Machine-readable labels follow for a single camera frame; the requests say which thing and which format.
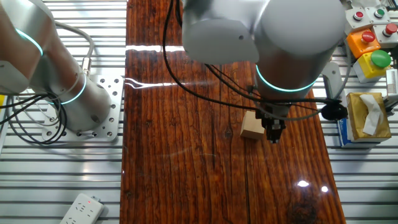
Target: emergency stop button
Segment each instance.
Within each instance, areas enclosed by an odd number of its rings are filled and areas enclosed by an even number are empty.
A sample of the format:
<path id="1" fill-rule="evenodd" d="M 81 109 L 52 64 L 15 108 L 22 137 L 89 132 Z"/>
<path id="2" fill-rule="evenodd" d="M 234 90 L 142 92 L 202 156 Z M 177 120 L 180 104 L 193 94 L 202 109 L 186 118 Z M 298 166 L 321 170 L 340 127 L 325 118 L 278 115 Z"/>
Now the emergency stop button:
<path id="1" fill-rule="evenodd" d="M 383 34 L 386 37 L 390 37 L 393 33 L 397 32 L 398 27 L 397 25 L 391 23 L 386 26 L 386 29 L 383 30 Z"/>
<path id="2" fill-rule="evenodd" d="M 365 32 L 363 32 L 363 34 L 362 34 L 362 41 L 363 41 L 365 44 L 371 43 L 371 42 L 373 42 L 374 40 L 376 40 L 376 36 L 375 36 L 372 32 L 370 32 L 370 31 L 365 31 Z"/>

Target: wood grain surface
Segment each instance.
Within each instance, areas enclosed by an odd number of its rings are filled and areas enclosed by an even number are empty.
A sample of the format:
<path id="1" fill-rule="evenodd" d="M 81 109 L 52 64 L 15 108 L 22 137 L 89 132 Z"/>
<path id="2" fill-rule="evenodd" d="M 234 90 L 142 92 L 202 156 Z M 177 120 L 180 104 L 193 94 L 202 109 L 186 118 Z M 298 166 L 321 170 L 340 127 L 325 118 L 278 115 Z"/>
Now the wood grain surface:
<path id="1" fill-rule="evenodd" d="M 159 51 L 168 6 L 127 3 L 121 223 L 345 223 L 319 117 L 288 122 L 278 144 L 239 137 L 244 110 L 173 85 Z M 185 86 L 253 106 L 181 50 L 174 16 L 167 45 Z M 256 72 L 247 62 L 220 68 L 241 86 Z"/>

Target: orange button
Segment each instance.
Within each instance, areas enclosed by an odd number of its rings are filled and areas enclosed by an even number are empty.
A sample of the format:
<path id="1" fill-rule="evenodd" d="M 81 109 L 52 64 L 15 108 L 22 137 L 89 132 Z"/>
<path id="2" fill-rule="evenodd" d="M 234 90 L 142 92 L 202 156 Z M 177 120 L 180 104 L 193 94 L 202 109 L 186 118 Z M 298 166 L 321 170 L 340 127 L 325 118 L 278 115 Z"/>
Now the orange button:
<path id="1" fill-rule="evenodd" d="M 365 53 L 380 49 L 379 42 L 370 29 L 350 33 L 347 36 L 347 43 L 356 59 Z"/>

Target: tissue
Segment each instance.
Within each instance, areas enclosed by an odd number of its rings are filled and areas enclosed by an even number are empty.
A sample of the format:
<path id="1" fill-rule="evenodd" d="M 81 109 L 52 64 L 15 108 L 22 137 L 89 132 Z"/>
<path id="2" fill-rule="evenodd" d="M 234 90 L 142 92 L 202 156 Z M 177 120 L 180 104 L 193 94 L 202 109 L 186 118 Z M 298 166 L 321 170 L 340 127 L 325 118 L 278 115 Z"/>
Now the tissue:
<path id="1" fill-rule="evenodd" d="M 366 134 L 374 135 L 376 128 L 379 125 L 380 117 L 382 117 L 379 104 L 376 102 L 372 95 L 361 95 L 362 101 L 368 107 L 369 114 L 366 117 L 363 132 Z"/>

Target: red button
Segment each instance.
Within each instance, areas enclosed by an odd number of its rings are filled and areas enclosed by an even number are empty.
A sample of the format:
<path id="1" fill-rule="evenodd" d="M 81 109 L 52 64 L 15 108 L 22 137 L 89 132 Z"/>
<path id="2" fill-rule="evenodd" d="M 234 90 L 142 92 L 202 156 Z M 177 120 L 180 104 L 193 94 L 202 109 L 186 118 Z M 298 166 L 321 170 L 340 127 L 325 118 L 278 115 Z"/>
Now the red button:
<path id="1" fill-rule="evenodd" d="M 398 30 L 398 27 L 395 24 L 388 24 L 386 26 L 386 33 L 388 35 L 392 35 L 393 33 L 397 32 L 397 30 Z"/>
<path id="2" fill-rule="evenodd" d="M 373 42 L 376 39 L 376 36 L 370 31 L 365 31 L 362 34 L 362 39 L 365 42 L 371 43 L 371 42 Z"/>
<path id="3" fill-rule="evenodd" d="M 362 18 L 363 17 L 363 13 L 362 12 L 356 12 L 355 16 L 358 18 Z"/>

